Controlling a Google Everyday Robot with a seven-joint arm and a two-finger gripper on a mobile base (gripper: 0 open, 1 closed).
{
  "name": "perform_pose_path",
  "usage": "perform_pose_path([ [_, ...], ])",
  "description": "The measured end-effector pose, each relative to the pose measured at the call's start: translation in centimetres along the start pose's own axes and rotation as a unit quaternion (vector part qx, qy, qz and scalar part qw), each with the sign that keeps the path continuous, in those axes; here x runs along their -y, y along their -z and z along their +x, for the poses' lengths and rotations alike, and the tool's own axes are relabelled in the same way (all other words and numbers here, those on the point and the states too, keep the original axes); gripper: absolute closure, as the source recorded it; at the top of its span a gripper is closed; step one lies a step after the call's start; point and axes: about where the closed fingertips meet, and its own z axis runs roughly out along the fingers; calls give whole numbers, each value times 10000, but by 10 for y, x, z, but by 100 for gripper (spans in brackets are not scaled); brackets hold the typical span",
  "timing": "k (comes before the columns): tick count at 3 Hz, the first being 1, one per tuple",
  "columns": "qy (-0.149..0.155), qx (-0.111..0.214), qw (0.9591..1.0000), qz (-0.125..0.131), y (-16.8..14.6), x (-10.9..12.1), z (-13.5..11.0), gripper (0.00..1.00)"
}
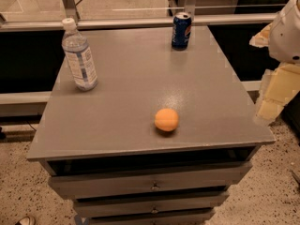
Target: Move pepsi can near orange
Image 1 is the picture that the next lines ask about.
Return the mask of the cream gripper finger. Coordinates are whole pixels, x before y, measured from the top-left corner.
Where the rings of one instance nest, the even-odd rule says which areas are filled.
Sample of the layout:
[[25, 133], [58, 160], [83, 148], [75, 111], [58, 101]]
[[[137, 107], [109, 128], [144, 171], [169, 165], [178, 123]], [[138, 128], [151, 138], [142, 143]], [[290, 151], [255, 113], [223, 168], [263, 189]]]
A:
[[299, 65], [280, 63], [275, 70], [267, 69], [262, 75], [254, 122], [258, 125], [270, 125], [299, 91]]
[[266, 25], [259, 33], [251, 38], [249, 44], [257, 48], [267, 47], [269, 45], [269, 34], [271, 23]]

